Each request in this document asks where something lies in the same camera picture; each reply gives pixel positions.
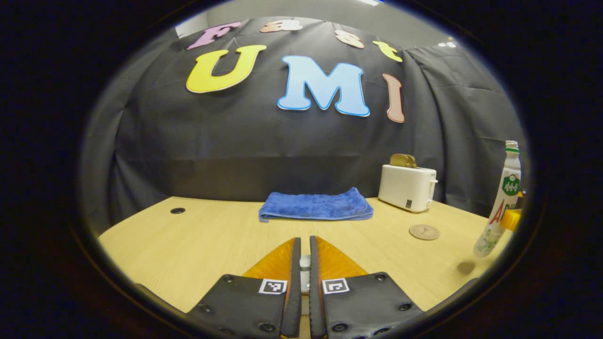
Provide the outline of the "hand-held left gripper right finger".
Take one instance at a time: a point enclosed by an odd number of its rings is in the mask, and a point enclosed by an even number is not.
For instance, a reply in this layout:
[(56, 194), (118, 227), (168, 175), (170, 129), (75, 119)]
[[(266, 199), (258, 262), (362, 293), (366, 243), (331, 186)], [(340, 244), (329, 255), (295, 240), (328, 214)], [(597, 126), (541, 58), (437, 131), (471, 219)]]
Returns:
[(423, 314), (388, 273), (369, 273), (330, 242), (310, 237), (313, 339), (373, 339)]

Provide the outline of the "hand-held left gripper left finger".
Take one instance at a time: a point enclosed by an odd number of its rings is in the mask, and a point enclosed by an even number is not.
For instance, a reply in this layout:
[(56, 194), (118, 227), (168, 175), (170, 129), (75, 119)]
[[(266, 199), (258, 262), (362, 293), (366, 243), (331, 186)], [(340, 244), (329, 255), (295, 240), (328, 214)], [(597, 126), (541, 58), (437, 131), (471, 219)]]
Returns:
[(300, 258), (300, 238), (285, 241), (243, 275), (222, 275), (188, 317), (233, 339), (299, 337)]

